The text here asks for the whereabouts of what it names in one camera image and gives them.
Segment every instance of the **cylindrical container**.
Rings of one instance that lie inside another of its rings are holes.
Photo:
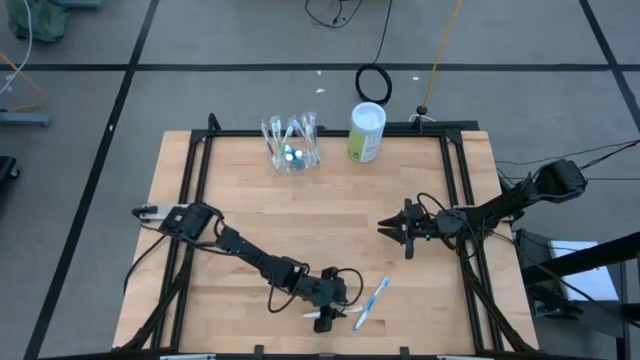
[[[376,103],[365,102],[353,108],[348,145],[351,159],[366,163],[378,155],[386,121],[387,114]]]

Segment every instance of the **wooden table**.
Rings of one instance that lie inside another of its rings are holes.
[[[464,132],[463,138],[475,199],[483,203],[500,193],[488,135]],[[165,133],[150,203],[176,203],[188,139],[188,132]],[[314,309],[299,299],[282,313],[270,314],[269,287],[254,268],[236,258],[197,252],[180,351],[251,353],[254,345],[262,344],[266,353],[398,354],[401,346],[412,354],[474,352],[454,252],[437,239],[417,240],[415,257],[405,260],[402,247],[376,232],[379,220],[397,214],[403,199],[420,191],[448,206],[439,141],[384,138],[380,154],[369,164],[351,161],[346,141],[320,138],[323,165],[291,176],[273,174],[261,138],[215,138],[204,201],[221,209],[226,223],[246,239],[273,255],[309,263],[316,276],[328,266],[358,269],[365,282],[361,304],[389,275],[390,287],[359,334],[351,333],[357,318],[353,315],[334,321],[330,333],[315,334],[313,321],[302,318]],[[451,152],[459,174],[453,147]],[[193,178],[191,194],[197,176]],[[456,181],[462,189],[458,175]],[[426,205],[437,211],[435,204]],[[503,224],[497,232],[510,236],[509,230]],[[136,257],[157,235],[141,231]],[[126,342],[157,304],[168,247],[167,242],[133,274],[114,345]],[[496,304],[523,339],[537,346],[514,247],[493,237],[485,249]],[[344,277],[350,286],[347,296],[353,297],[357,279],[348,273]],[[273,306],[286,298],[276,291]],[[485,347],[490,348],[486,314],[478,307]],[[170,310],[164,344],[172,323]]]

